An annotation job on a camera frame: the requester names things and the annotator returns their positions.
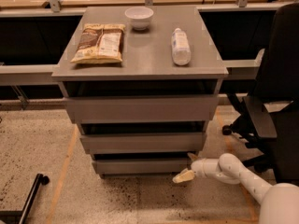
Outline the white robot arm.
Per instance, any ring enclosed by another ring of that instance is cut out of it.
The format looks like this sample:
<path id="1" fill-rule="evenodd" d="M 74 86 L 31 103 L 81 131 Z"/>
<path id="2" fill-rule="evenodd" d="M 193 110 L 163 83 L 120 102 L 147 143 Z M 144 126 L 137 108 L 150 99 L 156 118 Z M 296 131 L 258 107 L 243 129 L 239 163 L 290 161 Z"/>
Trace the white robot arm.
<path id="1" fill-rule="evenodd" d="M 175 175 L 174 183 L 212 177 L 226 184 L 242 184 L 260 205 L 259 224 L 299 224 L 298 186 L 290 183 L 271 185 L 230 153 L 217 159 L 198 158 L 192 153 L 188 156 L 191 166 Z"/>

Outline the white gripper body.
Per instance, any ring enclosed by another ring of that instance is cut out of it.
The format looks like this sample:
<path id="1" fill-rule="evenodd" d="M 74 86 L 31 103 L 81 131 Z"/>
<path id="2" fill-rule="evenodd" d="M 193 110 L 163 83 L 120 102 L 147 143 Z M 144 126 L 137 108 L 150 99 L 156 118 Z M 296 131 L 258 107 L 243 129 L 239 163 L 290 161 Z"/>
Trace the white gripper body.
<path id="1" fill-rule="evenodd" d="M 197 177 L 215 177 L 220 172 L 218 159 L 199 159 L 192 163 L 191 168 Z"/>

